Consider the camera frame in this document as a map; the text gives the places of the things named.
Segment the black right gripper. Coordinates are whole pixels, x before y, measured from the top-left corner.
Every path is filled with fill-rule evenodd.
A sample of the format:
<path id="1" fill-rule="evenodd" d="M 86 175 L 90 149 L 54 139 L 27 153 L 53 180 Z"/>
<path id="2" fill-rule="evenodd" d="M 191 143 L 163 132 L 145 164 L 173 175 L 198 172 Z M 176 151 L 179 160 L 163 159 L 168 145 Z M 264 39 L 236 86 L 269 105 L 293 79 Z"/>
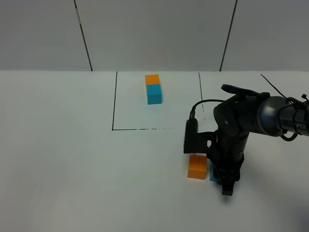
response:
<path id="1" fill-rule="evenodd" d="M 220 129 L 216 131 L 213 151 L 207 156 L 215 165 L 212 166 L 212 181 L 222 186 L 222 195 L 233 195 L 234 184 L 240 180 L 249 133 L 245 131 L 228 136 Z"/>

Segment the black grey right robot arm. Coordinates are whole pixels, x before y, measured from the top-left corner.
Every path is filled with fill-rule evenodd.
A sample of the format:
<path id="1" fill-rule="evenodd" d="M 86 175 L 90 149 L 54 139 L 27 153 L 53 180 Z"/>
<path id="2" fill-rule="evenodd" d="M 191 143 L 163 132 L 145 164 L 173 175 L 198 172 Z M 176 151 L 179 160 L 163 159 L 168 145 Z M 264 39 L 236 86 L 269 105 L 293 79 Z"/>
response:
<path id="1" fill-rule="evenodd" d="M 295 98 L 270 96 L 232 85 L 222 90 L 233 96 L 214 108 L 218 125 L 210 160 L 213 176 L 222 186 L 222 194 L 231 196 L 240 179 L 244 148 L 250 133 L 281 137 L 291 141 L 298 135 L 309 134 L 309 102 Z"/>

